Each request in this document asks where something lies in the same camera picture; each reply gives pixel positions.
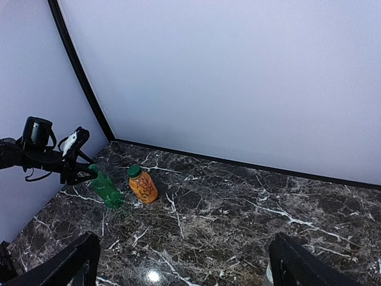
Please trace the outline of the green plastic bottle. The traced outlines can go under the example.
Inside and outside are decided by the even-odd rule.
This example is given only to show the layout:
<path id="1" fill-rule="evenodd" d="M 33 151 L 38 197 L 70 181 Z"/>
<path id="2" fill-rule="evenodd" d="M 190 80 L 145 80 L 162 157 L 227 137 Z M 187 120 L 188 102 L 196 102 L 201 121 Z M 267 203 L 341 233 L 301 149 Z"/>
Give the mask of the green plastic bottle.
<path id="1" fill-rule="evenodd" d="M 92 189 L 100 196 L 108 208 L 120 208 L 123 204 L 123 197 L 121 192 L 116 188 L 114 182 L 111 180 L 110 176 L 99 170 L 95 164 L 91 164 L 89 169 L 94 171 L 97 175 L 95 179 L 91 180 Z"/>

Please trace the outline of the brown coffee glass bottle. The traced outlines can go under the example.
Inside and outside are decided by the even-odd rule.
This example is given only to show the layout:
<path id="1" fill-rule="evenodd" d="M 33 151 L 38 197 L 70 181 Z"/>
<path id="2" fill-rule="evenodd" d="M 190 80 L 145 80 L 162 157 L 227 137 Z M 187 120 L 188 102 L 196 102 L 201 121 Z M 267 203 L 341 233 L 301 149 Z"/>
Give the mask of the brown coffee glass bottle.
<path id="1" fill-rule="evenodd" d="M 263 286 L 273 286 L 273 285 L 274 285 L 274 282 L 273 282 L 273 275 L 271 271 L 271 263 L 268 262 L 266 271 L 263 276 Z"/>

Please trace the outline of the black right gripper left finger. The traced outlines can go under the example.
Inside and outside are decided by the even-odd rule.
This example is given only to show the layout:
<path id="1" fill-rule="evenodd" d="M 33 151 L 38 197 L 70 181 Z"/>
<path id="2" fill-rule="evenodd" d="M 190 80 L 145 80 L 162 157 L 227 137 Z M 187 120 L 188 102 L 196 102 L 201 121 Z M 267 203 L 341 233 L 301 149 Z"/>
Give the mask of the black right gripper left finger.
<path id="1" fill-rule="evenodd" d="M 100 240 L 86 232 L 45 263 L 18 275 L 8 253 L 1 258 L 1 285 L 95 285 L 100 258 Z"/>

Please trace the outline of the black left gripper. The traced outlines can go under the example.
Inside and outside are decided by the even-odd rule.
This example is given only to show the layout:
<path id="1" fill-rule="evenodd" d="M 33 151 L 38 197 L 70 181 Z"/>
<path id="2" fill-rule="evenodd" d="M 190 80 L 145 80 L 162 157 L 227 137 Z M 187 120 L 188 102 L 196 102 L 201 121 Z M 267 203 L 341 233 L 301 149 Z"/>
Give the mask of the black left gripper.
<path id="1" fill-rule="evenodd" d="M 80 150 L 77 151 L 77 155 L 71 154 L 63 158 L 63 169 L 60 174 L 60 184 L 77 185 L 97 178 L 97 173 L 93 170 L 86 169 L 78 171 L 76 168 L 77 161 L 80 164 L 94 164 L 94 161 Z"/>

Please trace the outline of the orange juice bottle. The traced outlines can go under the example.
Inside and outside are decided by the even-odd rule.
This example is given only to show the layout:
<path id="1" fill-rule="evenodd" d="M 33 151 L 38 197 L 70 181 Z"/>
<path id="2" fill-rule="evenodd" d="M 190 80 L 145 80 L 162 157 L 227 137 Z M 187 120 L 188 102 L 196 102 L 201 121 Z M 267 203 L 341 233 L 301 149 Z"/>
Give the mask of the orange juice bottle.
<path id="1" fill-rule="evenodd" d="M 150 204 L 157 199 L 158 191 L 152 178 L 139 165 L 130 166 L 127 174 L 131 190 L 142 203 Z"/>

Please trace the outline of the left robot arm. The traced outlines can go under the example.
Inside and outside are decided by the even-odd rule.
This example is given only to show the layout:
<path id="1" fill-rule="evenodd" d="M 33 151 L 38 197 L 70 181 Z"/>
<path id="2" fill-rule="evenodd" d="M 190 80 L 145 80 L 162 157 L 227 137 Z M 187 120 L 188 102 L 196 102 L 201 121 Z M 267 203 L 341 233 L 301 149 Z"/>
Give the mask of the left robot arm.
<path id="1" fill-rule="evenodd" d="M 89 138 L 90 132 L 79 126 L 58 142 L 52 122 L 30 116 L 18 140 L 1 139 L 1 169 L 20 166 L 25 172 L 28 169 L 47 172 L 38 178 L 26 176 L 27 182 L 45 179 L 52 173 L 60 175 L 63 185 L 77 185 L 96 179 L 97 171 L 90 168 L 95 162 L 81 150 Z"/>

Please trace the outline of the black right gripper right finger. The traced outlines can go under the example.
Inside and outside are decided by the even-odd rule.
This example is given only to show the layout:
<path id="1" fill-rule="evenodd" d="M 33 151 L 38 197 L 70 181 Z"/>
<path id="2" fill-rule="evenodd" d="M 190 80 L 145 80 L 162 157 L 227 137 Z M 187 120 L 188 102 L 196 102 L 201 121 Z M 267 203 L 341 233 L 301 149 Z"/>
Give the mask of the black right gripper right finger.
<path id="1" fill-rule="evenodd" d="M 360 285 L 279 232 L 268 248 L 274 285 Z"/>

